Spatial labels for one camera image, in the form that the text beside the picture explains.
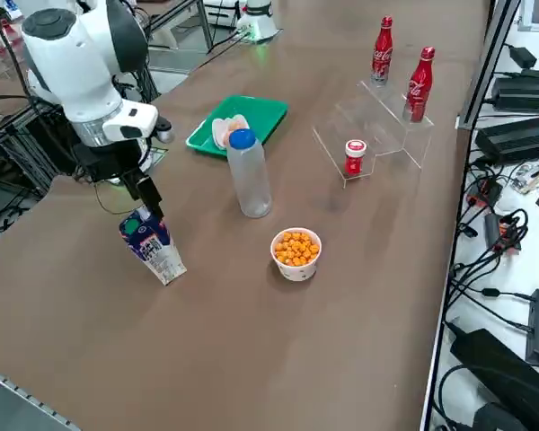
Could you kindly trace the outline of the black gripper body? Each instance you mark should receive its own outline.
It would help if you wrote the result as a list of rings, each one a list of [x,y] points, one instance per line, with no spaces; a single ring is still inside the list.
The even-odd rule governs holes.
[[[94,182],[124,179],[142,171],[150,155],[150,144],[141,145],[136,139],[106,146],[74,146],[74,156]]]

